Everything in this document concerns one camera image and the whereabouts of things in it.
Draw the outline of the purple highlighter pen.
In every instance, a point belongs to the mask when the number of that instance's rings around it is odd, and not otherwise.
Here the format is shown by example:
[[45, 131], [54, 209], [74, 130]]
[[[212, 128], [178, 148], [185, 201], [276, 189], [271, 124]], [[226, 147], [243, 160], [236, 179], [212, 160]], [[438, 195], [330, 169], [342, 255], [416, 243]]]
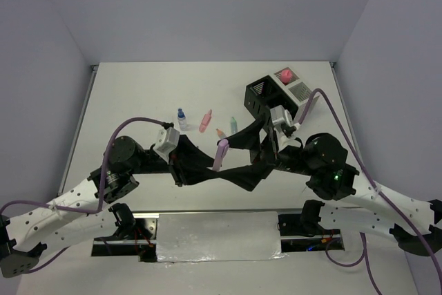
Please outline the purple highlighter pen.
[[218, 142], [217, 151], [215, 154], [215, 158], [213, 161], [212, 170], [219, 171], [222, 167], [222, 161], [229, 150], [229, 141], [228, 139], [222, 139]]

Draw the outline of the orange frosted marker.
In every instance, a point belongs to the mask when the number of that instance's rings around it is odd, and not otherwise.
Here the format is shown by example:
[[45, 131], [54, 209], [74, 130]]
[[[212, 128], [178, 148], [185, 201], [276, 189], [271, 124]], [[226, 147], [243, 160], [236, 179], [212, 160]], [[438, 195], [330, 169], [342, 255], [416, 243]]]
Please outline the orange frosted marker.
[[218, 137], [219, 137], [221, 140], [227, 138], [226, 134], [225, 134], [222, 130], [220, 130], [220, 129], [216, 129], [216, 132], [217, 132]]

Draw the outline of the pink capped colourful tube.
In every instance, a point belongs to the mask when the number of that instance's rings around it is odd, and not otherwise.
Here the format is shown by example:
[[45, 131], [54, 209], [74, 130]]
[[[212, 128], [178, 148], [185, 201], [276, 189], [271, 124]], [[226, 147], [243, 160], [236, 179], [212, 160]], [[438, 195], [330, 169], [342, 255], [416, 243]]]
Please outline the pink capped colourful tube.
[[279, 80], [284, 85], [287, 85], [287, 84], [291, 83], [293, 78], [294, 78], [294, 74], [293, 74], [293, 72], [289, 68], [283, 69], [280, 72]]

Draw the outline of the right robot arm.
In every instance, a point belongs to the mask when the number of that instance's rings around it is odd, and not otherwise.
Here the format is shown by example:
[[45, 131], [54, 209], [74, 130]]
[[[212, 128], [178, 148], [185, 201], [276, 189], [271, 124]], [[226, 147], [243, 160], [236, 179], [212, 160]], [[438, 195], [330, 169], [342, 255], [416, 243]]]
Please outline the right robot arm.
[[393, 240], [417, 256], [441, 250], [441, 201], [422, 201], [380, 185], [362, 166], [347, 164], [348, 150], [328, 133], [306, 142], [295, 135], [299, 124], [272, 120], [264, 140], [255, 121], [218, 142], [213, 170], [252, 191], [272, 171], [308, 176], [306, 185], [316, 195], [307, 200], [300, 227], [308, 236], [335, 229], [352, 229]]

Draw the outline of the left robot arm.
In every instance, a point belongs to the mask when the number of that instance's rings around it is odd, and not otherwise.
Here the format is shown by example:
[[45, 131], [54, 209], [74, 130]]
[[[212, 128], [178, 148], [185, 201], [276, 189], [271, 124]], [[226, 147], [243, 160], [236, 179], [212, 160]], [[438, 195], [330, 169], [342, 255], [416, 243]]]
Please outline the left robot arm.
[[103, 165], [73, 189], [28, 213], [1, 218], [3, 277], [33, 273], [46, 256], [92, 238], [151, 238], [122, 201], [139, 186], [135, 176], [170, 173], [178, 185], [196, 184], [213, 174], [213, 163], [185, 135], [159, 140], [150, 149], [118, 137]]

